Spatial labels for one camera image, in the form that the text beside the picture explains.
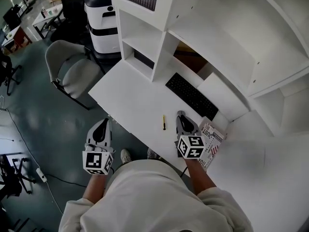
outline shoe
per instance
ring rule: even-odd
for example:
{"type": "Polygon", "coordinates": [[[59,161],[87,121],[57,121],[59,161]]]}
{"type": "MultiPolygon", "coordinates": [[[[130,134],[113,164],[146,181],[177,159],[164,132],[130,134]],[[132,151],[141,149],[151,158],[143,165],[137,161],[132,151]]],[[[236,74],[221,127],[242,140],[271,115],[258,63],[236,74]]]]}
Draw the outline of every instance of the shoe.
{"type": "Polygon", "coordinates": [[[160,156],[155,153],[151,148],[148,148],[147,159],[149,160],[159,160],[160,156]]]}
{"type": "Polygon", "coordinates": [[[120,153],[120,158],[123,164],[129,163],[132,161],[131,155],[127,149],[123,149],[120,153]]]}

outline white appliance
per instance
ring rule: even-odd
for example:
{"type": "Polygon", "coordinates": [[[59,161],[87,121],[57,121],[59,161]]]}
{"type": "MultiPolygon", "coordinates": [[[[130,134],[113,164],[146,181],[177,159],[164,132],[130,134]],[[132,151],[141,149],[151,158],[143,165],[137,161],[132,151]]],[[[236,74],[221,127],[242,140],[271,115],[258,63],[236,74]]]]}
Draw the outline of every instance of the white appliance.
{"type": "Polygon", "coordinates": [[[96,57],[100,62],[121,58],[115,8],[112,0],[84,0],[96,57]]]}

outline power strip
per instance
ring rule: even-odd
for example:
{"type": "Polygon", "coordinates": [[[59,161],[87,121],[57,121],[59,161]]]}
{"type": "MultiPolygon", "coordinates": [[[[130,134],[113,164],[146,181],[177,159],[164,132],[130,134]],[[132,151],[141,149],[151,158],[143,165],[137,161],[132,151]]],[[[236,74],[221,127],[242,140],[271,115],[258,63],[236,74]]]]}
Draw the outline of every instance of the power strip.
{"type": "Polygon", "coordinates": [[[37,168],[37,173],[38,173],[39,177],[41,178],[41,180],[42,180],[43,182],[46,182],[46,181],[47,181],[46,176],[43,174],[43,172],[41,171],[40,168],[37,168]]]}

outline wire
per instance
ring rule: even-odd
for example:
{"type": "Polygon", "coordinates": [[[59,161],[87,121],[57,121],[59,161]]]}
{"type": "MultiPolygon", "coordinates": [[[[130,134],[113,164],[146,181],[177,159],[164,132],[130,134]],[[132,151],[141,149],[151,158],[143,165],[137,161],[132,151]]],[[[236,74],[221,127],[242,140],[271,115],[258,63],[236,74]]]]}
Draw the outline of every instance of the wire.
{"type": "MultiPolygon", "coordinates": [[[[18,133],[19,133],[19,135],[20,135],[20,137],[21,137],[21,139],[24,141],[24,144],[25,144],[25,146],[26,146],[26,148],[27,148],[29,154],[32,156],[33,160],[34,160],[35,163],[38,165],[39,169],[41,169],[40,165],[39,165],[38,162],[35,160],[33,154],[31,153],[30,149],[28,148],[28,146],[27,146],[27,144],[26,144],[26,141],[24,140],[23,136],[21,135],[21,133],[20,133],[20,131],[19,131],[19,129],[18,129],[18,127],[17,127],[15,121],[14,121],[13,118],[12,118],[12,115],[11,115],[10,111],[9,111],[8,109],[5,109],[5,110],[9,113],[9,115],[10,115],[10,117],[11,117],[11,120],[13,121],[13,123],[14,123],[14,125],[15,125],[15,127],[16,127],[16,129],[17,129],[17,131],[18,131],[18,133]]],[[[48,185],[47,182],[46,182],[46,184],[47,184],[47,186],[48,186],[48,189],[49,189],[49,191],[50,191],[50,194],[52,195],[52,197],[53,197],[53,199],[54,199],[54,201],[55,201],[55,203],[56,203],[56,205],[57,205],[59,211],[61,212],[61,214],[63,214],[63,212],[62,212],[62,210],[60,209],[60,207],[59,207],[59,205],[58,205],[56,199],[54,198],[54,195],[53,195],[52,191],[50,190],[49,185],[48,185]]]]}
{"type": "Polygon", "coordinates": [[[49,191],[50,191],[50,194],[52,195],[52,197],[53,197],[53,199],[54,199],[54,201],[55,201],[55,203],[56,203],[56,205],[57,205],[57,207],[58,207],[59,211],[61,212],[61,214],[63,214],[63,212],[62,212],[62,210],[60,209],[60,207],[59,207],[59,205],[58,205],[58,203],[57,203],[57,201],[56,201],[55,197],[53,196],[52,191],[50,190],[50,187],[49,187],[48,182],[46,182],[46,184],[47,184],[47,186],[48,186],[48,189],[49,189],[49,191]]]}
{"type": "Polygon", "coordinates": [[[53,178],[56,178],[56,179],[58,179],[58,180],[60,180],[60,181],[65,182],[65,183],[77,185],[77,186],[80,186],[80,187],[83,187],[83,188],[86,188],[86,187],[87,187],[87,186],[83,186],[83,185],[78,184],[78,183],[74,183],[74,182],[69,182],[69,181],[62,180],[62,179],[60,179],[60,178],[58,178],[58,177],[56,177],[56,176],[54,176],[54,175],[52,175],[52,174],[45,174],[45,176],[51,176],[51,177],[53,177],[53,178]]]}
{"type": "Polygon", "coordinates": [[[14,142],[14,140],[13,140],[13,139],[8,139],[8,138],[0,138],[0,140],[9,140],[9,141],[14,142]]]}
{"type": "Polygon", "coordinates": [[[180,178],[182,178],[182,176],[184,175],[184,173],[186,172],[187,169],[188,169],[188,167],[186,167],[186,168],[184,169],[184,171],[183,171],[182,174],[180,175],[180,178]]]}
{"type": "Polygon", "coordinates": [[[5,109],[5,110],[9,113],[9,115],[10,115],[10,117],[11,117],[11,120],[13,121],[13,123],[14,123],[14,125],[15,125],[15,127],[16,127],[16,129],[17,129],[17,131],[18,131],[18,133],[19,133],[19,135],[20,135],[20,137],[21,137],[21,139],[24,141],[25,146],[26,146],[27,150],[29,151],[29,154],[32,156],[32,158],[34,159],[35,163],[36,163],[36,164],[38,165],[38,167],[40,168],[38,162],[35,160],[33,154],[31,153],[30,149],[28,148],[28,146],[27,146],[27,144],[26,144],[26,141],[24,140],[23,136],[21,135],[21,133],[20,133],[20,131],[19,131],[19,129],[18,129],[18,127],[17,127],[15,121],[13,120],[10,111],[9,111],[8,109],[5,109]]]}

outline office chair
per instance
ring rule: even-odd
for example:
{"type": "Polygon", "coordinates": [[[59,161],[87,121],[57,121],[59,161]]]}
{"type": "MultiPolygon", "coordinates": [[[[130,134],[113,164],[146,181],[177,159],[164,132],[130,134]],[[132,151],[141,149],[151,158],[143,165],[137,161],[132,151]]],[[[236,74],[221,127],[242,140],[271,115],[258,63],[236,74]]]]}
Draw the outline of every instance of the office chair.
{"type": "Polygon", "coordinates": [[[8,38],[6,37],[5,32],[2,29],[0,29],[0,45],[2,45],[5,39],[8,39],[8,38]]]}
{"type": "Polygon", "coordinates": [[[13,78],[13,75],[18,69],[21,68],[21,65],[12,68],[11,58],[9,56],[5,56],[2,51],[0,51],[0,86],[4,82],[4,85],[7,86],[6,94],[8,96],[10,96],[9,88],[11,80],[15,81],[17,85],[20,83],[13,78]]]}
{"type": "Polygon", "coordinates": [[[63,15],[66,18],[50,40],[65,40],[71,43],[79,43],[79,38],[86,31],[87,14],[84,10],[84,0],[61,0],[63,5],[63,15]]]}
{"type": "Polygon", "coordinates": [[[76,99],[91,87],[91,84],[99,76],[100,71],[105,74],[103,67],[94,53],[83,45],[59,40],[49,46],[45,54],[45,59],[51,83],[66,96],[89,110],[88,107],[76,99]],[[87,56],[87,59],[81,59],[74,63],[65,74],[61,85],[58,79],[59,70],[67,60],[77,54],[84,54],[87,56]],[[94,58],[96,64],[91,61],[90,55],[94,58]]]}
{"type": "Polygon", "coordinates": [[[19,196],[22,187],[26,191],[27,194],[31,194],[31,191],[28,191],[25,183],[23,180],[27,180],[33,184],[36,183],[36,180],[31,180],[21,174],[23,162],[28,161],[27,158],[22,158],[20,161],[19,168],[17,168],[15,162],[17,162],[18,159],[13,159],[13,165],[12,167],[9,163],[9,160],[7,159],[6,155],[0,155],[0,168],[1,168],[1,177],[3,181],[0,181],[1,185],[4,185],[4,187],[0,190],[0,201],[5,197],[10,197],[12,195],[19,196]]]}
{"type": "Polygon", "coordinates": [[[17,13],[15,12],[14,8],[11,7],[3,16],[5,22],[9,25],[10,29],[13,30],[17,28],[21,24],[21,20],[17,13]]]}

